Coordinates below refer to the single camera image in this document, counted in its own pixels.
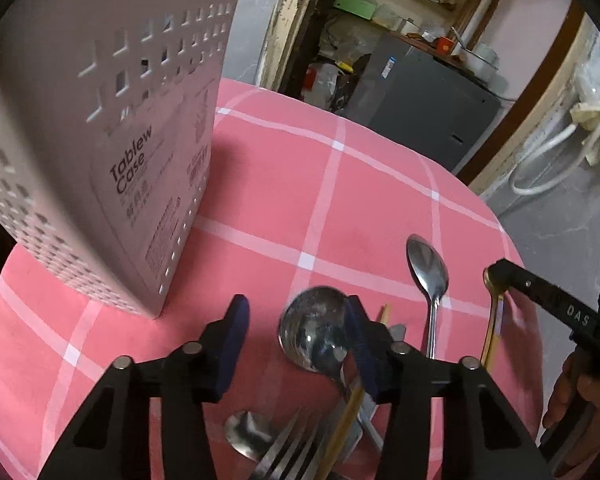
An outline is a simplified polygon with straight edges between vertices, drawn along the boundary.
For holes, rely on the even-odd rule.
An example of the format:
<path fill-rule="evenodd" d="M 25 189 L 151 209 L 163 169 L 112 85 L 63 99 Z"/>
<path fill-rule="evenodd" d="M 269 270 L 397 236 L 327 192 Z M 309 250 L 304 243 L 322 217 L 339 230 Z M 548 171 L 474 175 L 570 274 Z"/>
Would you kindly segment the person's right hand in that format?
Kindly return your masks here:
<path fill-rule="evenodd" d="M 585 374 L 581 374 L 576 381 L 572 371 L 576 359 L 577 352 L 573 351 L 565 360 L 542 420 L 545 429 L 560 422 L 567 413 L 575 392 L 594 406 L 593 417 L 588 428 L 565 458 L 569 470 L 580 466 L 600 450 L 600 381 Z"/>

